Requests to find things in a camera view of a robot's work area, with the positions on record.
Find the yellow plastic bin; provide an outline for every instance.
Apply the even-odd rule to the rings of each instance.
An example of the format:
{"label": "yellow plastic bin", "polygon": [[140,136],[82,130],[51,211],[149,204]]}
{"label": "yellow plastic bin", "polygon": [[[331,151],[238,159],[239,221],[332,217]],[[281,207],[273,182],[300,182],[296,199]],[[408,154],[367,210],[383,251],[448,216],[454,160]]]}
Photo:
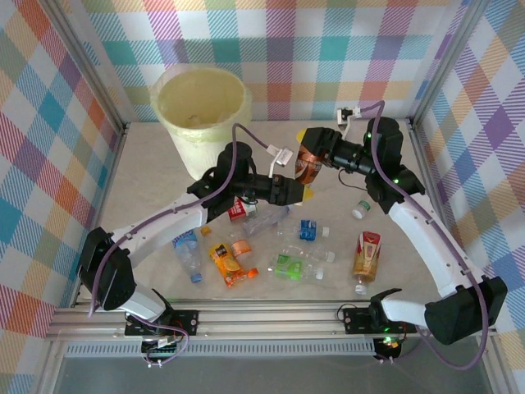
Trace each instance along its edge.
{"label": "yellow plastic bin", "polygon": [[152,88],[151,105],[194,179],[215,167],[231,142],[232,125],[247,126],[252,119],[248,88],[218,68],[169,68]]}

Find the blue label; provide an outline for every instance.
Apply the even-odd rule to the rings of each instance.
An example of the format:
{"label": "blue label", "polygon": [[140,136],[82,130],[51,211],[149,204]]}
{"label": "blue label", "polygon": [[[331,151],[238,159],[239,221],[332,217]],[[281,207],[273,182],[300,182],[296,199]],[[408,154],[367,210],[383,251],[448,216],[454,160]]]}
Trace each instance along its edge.
{"label": "blue label", "polygon": [[186,242],[186,241],[195,241],[195,242],[197,242],[197,236],[195,235],[195,231],[189,230],[187,232],[183,232],[179,236],[176,236],[173,239],[173,246],[177,247],[182,242]]}
{"label": "blue label", "polygon": [[301,240],[313,241],[317,234],[317,222],[315,220],[301,220],[301,232],[299,238]]}

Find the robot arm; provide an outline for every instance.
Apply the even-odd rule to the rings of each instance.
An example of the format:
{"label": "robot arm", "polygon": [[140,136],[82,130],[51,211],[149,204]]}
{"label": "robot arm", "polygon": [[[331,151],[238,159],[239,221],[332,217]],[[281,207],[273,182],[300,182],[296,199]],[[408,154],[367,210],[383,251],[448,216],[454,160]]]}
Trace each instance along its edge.
{"label": "robot arm", "polygon": [[[135,283],[133,268],[154,250],[178,235],[211,222],[229,209],[236,196],[248,200],[264,199],[270,204],[288,205],[303,201],[304,186],[282,175],[257,174],[249,145],[237,142],[235,170],[226,187],[218,195],[206,199],[225,184],[233,161],[233,144],[219,154],[217,165],[210,168],[187,193],[160,209],[149,218],[107,233],[92,230],[80,255],[79,276],[93,292],[95,277],[104,256],[96,301],[104,310],[121,308],[150,323],[171,324],[171,307],[155,290]],[[290,159],[288,149],[274,149],[275,163],[284,167]]]}
{"label": "robot arm", "polygon": [[[433,211],[421,182],[401,164],[403,135],[397,121],[385,117],[379,121],[377,130],[379,163],[386,176],[410,195],[415,204],[429,212],[430,218],[424,218],[413,203],[405,201],[402,194],[380,176],[372,159],[372,122],[368,123],[363,145],[346,141],[339,131],[323,127],[307,129],[301,138],[301,145],[325,166],[365,176],[368,194],[412,241],[436,283],[441,299],[435,302],[425,302],[401,289],[373,296],[369,307],[372,321],[378,328],[399,321],[426,327],[446,345],[478,332],[482,329],[482,312],[477,293],[467,277],[466,271],[469,271],[482,291],[489,325],[494,324],[507,293],[505,284],[500,277],[489,279],[482,275],[481,270],[468,261]],[[445,239],[435,225],[445,233]],[[455,253],[463,256],[468,270],[461,268]]]}

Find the white floor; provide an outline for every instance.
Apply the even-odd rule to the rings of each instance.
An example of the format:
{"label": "white floor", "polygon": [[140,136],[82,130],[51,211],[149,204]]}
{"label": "white floor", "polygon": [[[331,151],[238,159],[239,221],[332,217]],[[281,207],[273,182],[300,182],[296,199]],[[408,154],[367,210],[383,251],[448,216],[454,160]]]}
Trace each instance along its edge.
{"label": "white floor", "polygon": [[[403,163],[420,174],[404,121],[399,121],[404,132]],[[361,142],[366,130],[365,121],[353,124],[348,140]],[[250,129],[262,140],[275,146],[288,146],[297,152],[295,140],[298,131],[310,126],[336,127],[333,121],[261,121],[253,122]],[[240,140],[250,139],[241,132]],[[259,173],[267,172],[270,156],[257,144],[253,157]],[[294,173],[294,163],[279,168],[287,176]],[[345,182],[364,186],[360,175],[343,174]],[[121,161],[116,173],[102,226],[106,231],[123,227],[147,217],[157,209],[174,201],[185,193],[194,182],[186,172],[167,131],[158,123],[135,123],[131,126]],[[355,280],[350,276],[354,260],[354,248],[361,231],[378,232],[382,237],[382,252],[376,281],[370,286],[368,296],[392,287],[415,290],[426,297],[437,295],[434,282],[424,263],[412,247],[406,235],[383,214],[378,206],[361,221],[354,219],[351,208],[358,202],[361,191],[342,186],[337,181],[337,170],[324,167],[313,183],[313,199],[297,207],[292,218],[317,219],[331,228],[326,246],[336,252],[336,261],[326,263],[325,277],[316,284],[287,282],[271,277],[267,264],[277,255],[270,242],[274,234],[266,231],[252,242],[254,257],[246,268],[257,267],[258,277],[238,286],[227,288],[221,275],[204,250],[204,280],[194,285],[181,270],[173,246],[165,245],[151,254],[135,270],[135,281],[160,291],[168,299],[309,299],[352,300]],[[214,231],[230,231],[232,226],[227,215],[211,223]]]}

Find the plaid wall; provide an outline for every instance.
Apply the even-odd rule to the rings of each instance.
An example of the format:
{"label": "plaid wall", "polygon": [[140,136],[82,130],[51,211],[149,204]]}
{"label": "plaid wall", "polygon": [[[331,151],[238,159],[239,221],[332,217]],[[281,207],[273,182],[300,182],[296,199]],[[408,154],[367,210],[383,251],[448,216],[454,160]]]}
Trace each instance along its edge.
{"label": "plaid wall", "polygon": [[419,86],[418,93],[416,94],[416,98],[414,99],[412,106],[409,110],[409,117],[413,117],[416,113],[416,110],[418,109],[418,105],[421,102],[421,99],[425,92],[427,91],[428,85],[430,84],[432,78],[434,78],[434,75],[436,74],[437,68],[441,64],[441,60],[443,59],[443,55],[446,53],[446,50],[450,46],[450,41],[452,40],[452,37],[454,37],[454,34],[458,30],[458,27],[463,20],[463,17],[465,15],[465,12],[467,11],[468,5],[471,3],[472,0],[462,0],[461,5],[458,7],[454,19],[450,23],[448,30],[446,31],[445,37],[443,38],[443,41],[441,41],[440,47],[437,50],[436,54],[434,55],[434,58],[432,59],[431,65],[427,69],[427,73],[425,75],[425,78],[423,79],[423,82]]}
{"label": "plaid wall", "polygon": [[71,296],[116,132],[37,0],[0,9],[0,393],[24,393]]}
{"label": "plaid wall", "polygon": [[[333,119],[386,101],[405,117],[466,0],[63,0],[128,120],[156,121],[148,87],[173,64],[226,68],[253,93],[253,119]],[[449,35],[459,23],[452,21]]]}
{"label": "plaid wall", "polygon": [[454,236],[509,288],[497,327],[525,392],[525,0],[493,0],[424,122]]}

